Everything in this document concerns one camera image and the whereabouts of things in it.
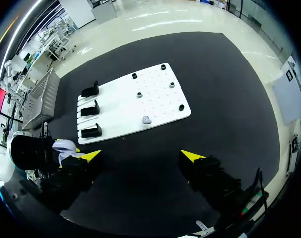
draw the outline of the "table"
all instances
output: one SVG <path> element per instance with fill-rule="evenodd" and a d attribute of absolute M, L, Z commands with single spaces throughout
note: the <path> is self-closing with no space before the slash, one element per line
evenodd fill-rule
<path fill-rule="evenodd" d="M 247 189 L 258 167 L 264 185 L 279 167 L 275 115 L 257 74 L 221 33 L 188 32 L 139 40 L 76 68 L 59 85 L 53 138 L 77 142 L 77 96 L 95 80 L 102 85 L 163 62 L 170 64 L 191 106 L 190 117 L 154 129 L 98 143 L 103 171 L 61 215 L 84 227 L 123 235 L 182 236 L 212 226 L 219 214 L 194 192 L 178 169 L 178 151 L 214 155 Z M 83 79 L 79 87 L 78 79 Z M 12 194 L 17 178 L 5 184 Z M 30 211 L 30 198 L 16 202 Z"/>

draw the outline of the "ceiling light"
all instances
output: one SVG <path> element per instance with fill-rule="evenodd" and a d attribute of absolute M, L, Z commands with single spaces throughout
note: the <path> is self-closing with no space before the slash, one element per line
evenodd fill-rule
<path fill-rule="evenodd" d="M 61 4 L 59 4 L 58 6 L 56 6 L 51 12 L 49 12 L 43 19 L 42 21 L 35 27 L 35 29 L 31 32 L 31 34 L 29 35 L 28 39 L 26 40 L 25 44 L 23 45 L 22 49 L 26 46 L 26 44 L 28 43 L 28 41 L 30 40 L 30 38 L 32 37 L 33 33 L 35 33 L 35 31 L 37 30 L 37 28 L 41 25 L 42 22 L 44 22 L 44 20 L 46 20 L 46 18 L 48 16 L 50 16 L 50 14 L 52 12 L 54 12 L 59 6 L 61 6 Z"/>
<path fill-rule="evenodd" d="M 2 76 L 2 72 L 3 72 L 3 67 L 5 65 L 5 62 L 6 62 L 6 59 L 7 59 L 7 56 L 8 56 L 8 53 L 10 51 L 10 48 L 14 42 L 14 40 L 16 39 L 17 35 L 18 35 L 18 32 L 20 31 L 22 25 L 25 23 L 25 21 L 27 20 L 27 18 L 30 16 L 30 14 L 33 12 L 33 10 L 42 2 L 43 0 L 38 0 L 36 1 L 36 3 L 30 8 L 30 10 L 27 12 L 27 14 L 24 16 L 24 18 L 21 20 L 21 22 L 19 23 L 16 31 L 14 32 L 10 42 L 9 42 L 9 45 L 7 47 L 7 50 L 6 50 L 6 53 L 5 53 L 5 56 L 3 58 L 3 61 L 2 61 L 2 64 L 1 64 L 1 68 L 0 68 L 0 80 L 1 80 L 1 76 Z"/>

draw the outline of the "black holder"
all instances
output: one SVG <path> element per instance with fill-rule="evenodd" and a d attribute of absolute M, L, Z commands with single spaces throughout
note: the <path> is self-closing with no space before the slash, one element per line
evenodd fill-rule
<path fill-rule="evenodd" d="M 82 130 L 82 138 L 99 137 L 102 135 L 102 129 L 98 124 L 95 124 L 96 128 Z"/>
<path fill-rule="evenodd" d="M 94 96 L 94 95 L 98 95 L 99 94 L 99 85 L 98 82 L 95 81 L 94 86 L 91 88 L 86 88 L 82 91 L 81 96 L 82 97 L 90 97 L 90 96 Z"/>
<path fill-rule="evenodd" d="M 95 102 L 95 106 L 90 107 L 90 108 L 82 108 L 81 109 L 81 117 L 89 116 L 89 115 L 96 115 L 96 114 L 100 113 L 100 107 L 97 104 L 97 101 L 94 100 L 94 102 Z"/>

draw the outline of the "cable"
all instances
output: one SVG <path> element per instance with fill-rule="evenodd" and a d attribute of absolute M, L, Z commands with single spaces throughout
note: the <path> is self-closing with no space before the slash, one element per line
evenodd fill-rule
<path fill-rule="evenodd" d="M 259 182 L 260 182 L 261 193 L 263 194 L 263 199 L 264 199 L 265 214 L 267 214 L 268 206 L 267 206 L 266 194 L 265 194 L 264 183 L 263 183 L 263 172 L 261 168 L 259 168 Z"/>

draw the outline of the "black cylinder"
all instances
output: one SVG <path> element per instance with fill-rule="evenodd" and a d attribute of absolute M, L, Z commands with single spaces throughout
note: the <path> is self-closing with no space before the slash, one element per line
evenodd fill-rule
<path fill-rule="evenodd" d="M 183 110 L 184 110 L 184 105 L 181 104 L 181 105 L 179 106 L 179 111 L 183 111 Z"/>

